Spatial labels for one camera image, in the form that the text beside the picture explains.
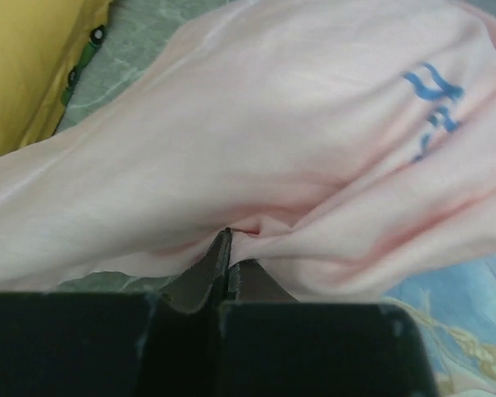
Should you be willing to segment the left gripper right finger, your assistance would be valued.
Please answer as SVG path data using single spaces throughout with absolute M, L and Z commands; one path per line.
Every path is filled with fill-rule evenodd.
M 393 304 L 299 303 L 256 261 L 230 270 L 220 396 L 437 396 L 410 315 Z

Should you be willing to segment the pink purple Elsa pillowcase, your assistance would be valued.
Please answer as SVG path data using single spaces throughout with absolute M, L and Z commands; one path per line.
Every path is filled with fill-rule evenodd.
M 293 297 L 388 289 L 445 396 L 496 396 L 496 17 L 235 1 L 56 136 L 0 157 L 0 290 L 174 276 L 224 228 Z

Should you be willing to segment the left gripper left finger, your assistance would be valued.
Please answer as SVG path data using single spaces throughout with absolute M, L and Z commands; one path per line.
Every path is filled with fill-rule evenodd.
M 0 396 L 208 396 L 232 234 L 164 292 L 0 293 Z

